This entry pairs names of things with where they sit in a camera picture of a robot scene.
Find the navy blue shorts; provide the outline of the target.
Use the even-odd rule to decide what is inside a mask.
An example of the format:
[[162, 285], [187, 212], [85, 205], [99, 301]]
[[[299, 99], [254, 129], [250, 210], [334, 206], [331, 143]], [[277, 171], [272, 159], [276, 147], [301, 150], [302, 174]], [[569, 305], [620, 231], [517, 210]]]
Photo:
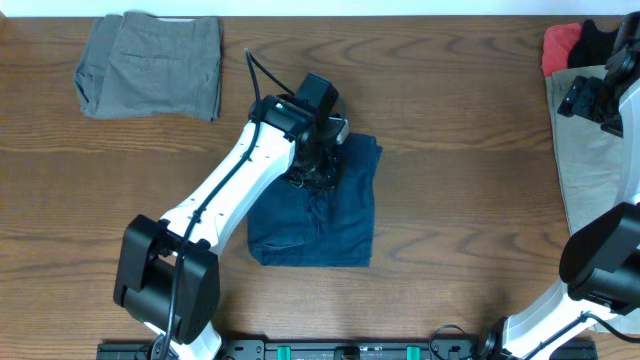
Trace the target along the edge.
[[367, 267], [382, 152], [375, 137], [351, 134], [338, 148], [346, 166], [335, 190], [271, 183], [248, 212], [250, 254], [263, 266]]

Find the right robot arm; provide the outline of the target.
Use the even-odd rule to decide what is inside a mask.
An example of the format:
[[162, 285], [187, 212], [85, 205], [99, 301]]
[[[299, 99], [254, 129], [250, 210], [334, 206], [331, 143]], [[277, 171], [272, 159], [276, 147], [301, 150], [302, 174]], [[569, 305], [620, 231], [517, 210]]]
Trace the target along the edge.
[[639, 15], [626, 15], [606, 76], [577, 77], [559, 114], [599, 124], [623, 141], [622, 171], [610, 210], [568, 240], [559, 279], [523, 312], [503, 318], [476, 344], [475, 359], [595, 359], [577, 335], [595, 323], [636, 344], [610, 320], [639, 307]]

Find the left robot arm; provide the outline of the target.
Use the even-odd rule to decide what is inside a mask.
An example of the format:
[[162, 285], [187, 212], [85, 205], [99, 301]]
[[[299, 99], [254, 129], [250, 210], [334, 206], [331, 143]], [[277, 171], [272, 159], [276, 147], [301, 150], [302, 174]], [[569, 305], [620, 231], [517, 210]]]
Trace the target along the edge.
[[258, 98], [217, 168], [159, 220], [136, 216], [123, 234], [114, 302], [156, 337], [143, 359], [214, 359], [211, 319], [220, 300], [219, 259], [239, 222], [277, 179], [313, 191], [337, 186], [335, 149], [349, 133], [326, 79]]

